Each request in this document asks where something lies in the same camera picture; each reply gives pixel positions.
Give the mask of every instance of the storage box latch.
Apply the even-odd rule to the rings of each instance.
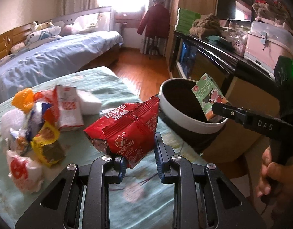
[[[260,34],[261,34],[260,41],[263,45],[265,45],[266,41],[268,40],[268,34],[266,32],[260,32]]]

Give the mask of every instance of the human hand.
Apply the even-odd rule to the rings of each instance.
[[[284,166],[272,162],[270,147],[262,155],[260,179],[256,188],[257,197],[268,195],[271,192],[271,185],[268,183],[267,177],[282,183],[282,189],[276,197],[276,204],[272,211],[272,218],[275,219],[285,210],[293,197],[293,164]]]

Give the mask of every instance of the stack of green boxes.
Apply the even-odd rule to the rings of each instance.
[[[195,13],[184,8],[178,8],[175,30],[181,33],[189,34],[189,30],[192,27],[193,22],[196,19],[200,19],[200,17],[201,14],[199,13]]]

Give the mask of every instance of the light green tablecloth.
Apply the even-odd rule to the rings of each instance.
[[[100,115],[84,116],[85,126],[75,132],[63,132],[60,143],[69,146],[66,158],[49,168],[44,168],[45,182],[40,192],[53,180],[58,173],[70,163],[78,166],[92,163],[101,156],[88,141],[83,129],[102,116],[106,109],[116,108],[125,102],[140,102],[127,86],[106,67],[99,67],[60,77],[33,88],[35,92],[53,88],[56,84],[76,86],[79,89],[92,92],[103,103]],[[0,104],[1,116],[13,109],[11,100]],[[183,141],[172,132],[160,119],[157,132],[160,132],[165,144],[171,145],[175,152],[191,162],[205,164],[205,162]],[[5,146],[0,135],[0,215],[7,224],[14,228],[16,221],[35,200],[40,192],[23,194],[8,178]],[[132,183],[139,183],[157,173],[154,152],[149,153],[134,169],[127,169],[123,182],[119,185],[110,185],[109,214],[111,228],[166,228],[170,229],[173,216],[173,185],[163,185],[158,177],[152,178],[142,185],[142,195],[135,201],[128,194],[128,187]]]

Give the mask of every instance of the drawer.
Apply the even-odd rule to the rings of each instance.
[[[121,23],[123,28],[138,28],[140,25],[140,20],[120,20],[116,19],[115,22]]]
[[[126,20],[141,20],[144,15],[144,11],[138,12],[117,12],[115,15],[116,19]]]

